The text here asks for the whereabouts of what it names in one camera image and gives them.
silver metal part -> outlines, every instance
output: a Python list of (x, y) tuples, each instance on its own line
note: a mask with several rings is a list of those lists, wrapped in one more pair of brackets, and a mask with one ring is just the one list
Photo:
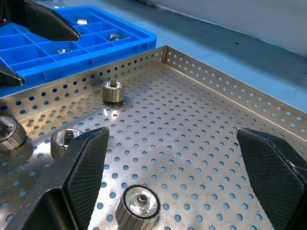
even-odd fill
[(107, 102), (122, 102), (125, 99), (125, 85), (112, 80), (102, 83), (102, 99)]
[(120, 39), (121, 39), (121, 36), (119, 34), (116, 34), (116, 33), (110, 34), (110, 36), (109, 36), (110, 42), (118, 41)]
[(57, 53), (58, 54), (64, 54), (64, 53), (67, 53), (67, 52), (69, 52), (70, 51), (70, 49), (58, 49), (57, 50)]
[[(102, 100), (100, 81), (108, 79), (125, 84), (122, 103)], [(110, 128), (89, 230), (118, 229), (115, 210), (132, 184), (159, 195), (154, 230), (272, 230), (234, 127), (282, 137), (307, 160), (306, 113), (168, 46), (3, 97), (1, 105), (31, 144), (0, 154), (0, 205), (8, 203), (0, 208), (1, 230), (55, 161), (50, 136), (63, 125), (82, 132)]]
[(83, 18), (79, 18), (77, 21), (77, 24), (79, 25), (87, 25), (88, 24), (88, 20), (87, 19), (83, 19)]
[(161, 204), (153, 190), (142, 185), (128, 187), (116, 208), (118, 225), (123, 230), (148, 230), (160, 212)]
[(0, 116), (0, 152), (14, 150), (24, 142), (26, 131), (16, 118)]
[(50, 140), (50, 153), (52, 158), (57, 160), (62, 157), (72, 139), (80, 136), (82, 133), (80, 130), (74, 128), (66, 128), (52, 134)]

perforated metal tray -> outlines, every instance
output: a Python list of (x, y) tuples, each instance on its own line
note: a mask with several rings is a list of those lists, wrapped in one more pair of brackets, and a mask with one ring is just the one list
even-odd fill
[[(126, 85), (104, 103), (101, 80)], [(0, 154), (0, 229), (54, 160), (62, 127), (109, 127), (101, 189), (89, 229), (116, 230), (127, 185), (146, 184), (163, 208), (156, 230), (270, 230), (250, 188), (235, 127), (287, 140), (307, 159), (307, 115), (168, 46), (0, 99), (28, 140)]]

blue floor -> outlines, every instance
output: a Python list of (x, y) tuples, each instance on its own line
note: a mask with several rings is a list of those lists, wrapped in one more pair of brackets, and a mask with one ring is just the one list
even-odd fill
[(307, 112), (307, 57), (134, 0), (64, 0), (59, 4), (100, 7), (155, 33), (157, 47), (172, 46)]

small metal part in bin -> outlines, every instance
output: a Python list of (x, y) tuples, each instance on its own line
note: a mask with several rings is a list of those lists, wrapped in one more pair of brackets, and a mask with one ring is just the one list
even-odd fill
[(57, 50), (57, 53), (58, 54), (64, 54), (64, 53), (67, 53), (67, 52), (69, 52), (70, 51), (70, 49), (58, 49)]
[(136, 184), (124, 191), (116, 208), (116, 220), (123, 230), (148, 230), (158, 218), (160, 209), (158, 195)]
[(102, 99), (107, 102), (122, 102), (125, 98), (125, 85), (112, 80), (102, 83)]
[(77, 24), (79, 25), (87, 25), (88, 24), (88, 20), (87, 19), (83, 19), (83, 18), (79, 18), (77, 21)]
[(7, 152), (19, 147), (26, 131), (18, 120), (10, 115), (0, 116), (0, 151)]
[(113, 34), (110, 34), (109, 42), (118, 41), (120, 39), (121, 39), (121, 36), (119, 34), (113, 33)]
[(56, 160), (62, 157), (72, 139), (80, 136), (82, 133), (74, 128), (56, 131), (51, 136), (51, 156)]

hole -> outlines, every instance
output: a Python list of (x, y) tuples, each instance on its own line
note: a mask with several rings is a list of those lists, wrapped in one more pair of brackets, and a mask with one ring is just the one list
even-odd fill
[(197, 199), (198, 199), (198, 196), (197, 196), (196, 194), (193, 194), (193, 195), (192, 195), (192, 198), (193, 198), (193, 200), (197, 200)]
[(257, 217), (258, 220), (262, 220), (262, 216), (261, 215), (257, 214), (256, 217)]
[(6, 222), (10, 222), (11, 219), (13, 218), (14, 214), (9, 214), (7, 217), (6, 217)]
[(202, 218), (201, 215), (197, 215), (196, 220), (197, 220), (197, 222), (202, 222), (203, 218)]
[(25, 194), (26, 194), (26, 191), (25, 191), (25, 190), (22, 190), (22, 191), (19, 192), (18, 196), (19, 196), (19, 197), (24, 197)]
[(108, 216), (106, 217), (106, 220), (107, 220), (108, 222), (112, 222), (113, 219), (114, 219), (114, 217), (113, 217), (112, 215), (108, 215)]
[(188, 204), (184, 204), (183, 208), (188, 211), (190, 209), (190, 206)]
[(163, 207), (164, 210), (169, 210), (169, 205), (168, 204), (163, 204), (162, 207)]
[(227, 203), (224, 203), (224, 204), (223, 204), (223, 207), (224, 207), (225, 209), (229, 209), (229, 205), (228, 205)]
[(237, 215), (236, 215), (236, 218), (237, 218), (238, 220), (240, 220), (240, 221), (243, 220), (243, 217), (241, 216), (241, 214), (237, 214)]
[(247, 210), (247, 209), (248, 209), (248, 205), (245, 204), (245, 203), (242, 204), (242, 207), (243, 207), (244, 210)]
[(181, 216), (180, 215), (175, 215), (175, 221), (180, 222), (181, 221)]
[(204, 207), (205, 207), (205, 209), (206, 209), (207, 211), (209, 211), (209, 210), (211, 209), (210, 205), (205, 205)]
[(114, 199), (116, 197), (116, 193), (110, 193), (110, 198)]
[(174, 194), (172, 195), (172, 198), (173, 198), (174, 200), (177, 200), (177, 199), (178, 199), (178, 195), (177, 195), (176, 193), (174, 193)]
[(102, 209), (104, 207), (103, 203), (98, 203), (97, 204), (97, 209)]
[(222, 216), (221, 214), (217, 214), (217, 215), (216, 215), (216, 218), (217, 218), (219, 221), (223, 220), (223, 216)]
[(9, 205), (9, 203), (6, 202), (6, 201), (4, 201), (4, 202), (2, 202), (2, 203), (0, 204), (0, 208), (7, 208), (8, 205)]

